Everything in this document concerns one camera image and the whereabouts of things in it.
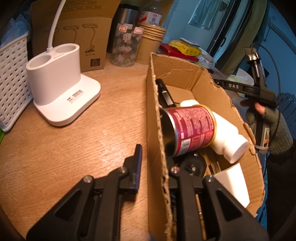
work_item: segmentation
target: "black label on box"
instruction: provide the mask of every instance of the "black label on box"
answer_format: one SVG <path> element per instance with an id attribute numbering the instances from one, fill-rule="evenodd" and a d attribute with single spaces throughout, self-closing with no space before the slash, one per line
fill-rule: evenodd
<path id="1" fill-rule="evenodd" d="M 93 59 L 91 59 L 91 67 L 100 66 L 100 61 L 101 61 L 100 58 L 93 58 Z"/>

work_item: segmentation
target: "red can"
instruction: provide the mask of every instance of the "red can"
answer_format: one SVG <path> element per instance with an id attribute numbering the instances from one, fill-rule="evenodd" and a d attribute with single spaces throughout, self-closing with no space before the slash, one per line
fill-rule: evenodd
<path id="1" fill-rule="evenodd" d="M 216 119 L 204 105 L 160 109 L 165 153 L 179 156 L 212 143 Z"/>

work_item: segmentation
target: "white pill bottle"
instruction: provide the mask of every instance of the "white pill bottle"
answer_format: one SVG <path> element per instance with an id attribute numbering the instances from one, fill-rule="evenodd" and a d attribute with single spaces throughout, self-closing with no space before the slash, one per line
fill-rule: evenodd
<path id="1" fill-rule="evenodd" d="M 180 103 L 180 107 L 189 107 L 199 105 L 196 100 L 184 100 Z M 216 136 L 210 147 L 218 155 L 223 155 L 224 158 L 231 164 L 238 161 L 244 152 L 247 150 L 249 143 L 246 138 L 239 134 L 239 130 L 225 120 L 223 117 L 213 112 L 217 123 Z"/>

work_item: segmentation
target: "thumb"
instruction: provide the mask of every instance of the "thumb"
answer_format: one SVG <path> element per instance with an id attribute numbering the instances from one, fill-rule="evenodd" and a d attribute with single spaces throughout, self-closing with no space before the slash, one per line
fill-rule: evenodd
<path id="1" fill-rule="evenodd" d="M 255 102 L 255 109 L 260 115 L 264 114 L 265 108 L 266 108 L 265 106 L 260 105 L 258 102 Z"/>

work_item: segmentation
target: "yellow package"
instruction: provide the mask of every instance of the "yellow package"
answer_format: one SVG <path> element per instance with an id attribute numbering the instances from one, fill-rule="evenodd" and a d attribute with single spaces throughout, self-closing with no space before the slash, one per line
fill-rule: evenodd
<path id="1" fill-rule="evenodd" d="M 182 54 L 187 56 L 199 56 L 202 53 L 199 48 L 188 46 L 185 43 L 182 43 L 180 40 L 172 40 L 168 43 L 168 45 L 176 48 Z"/>

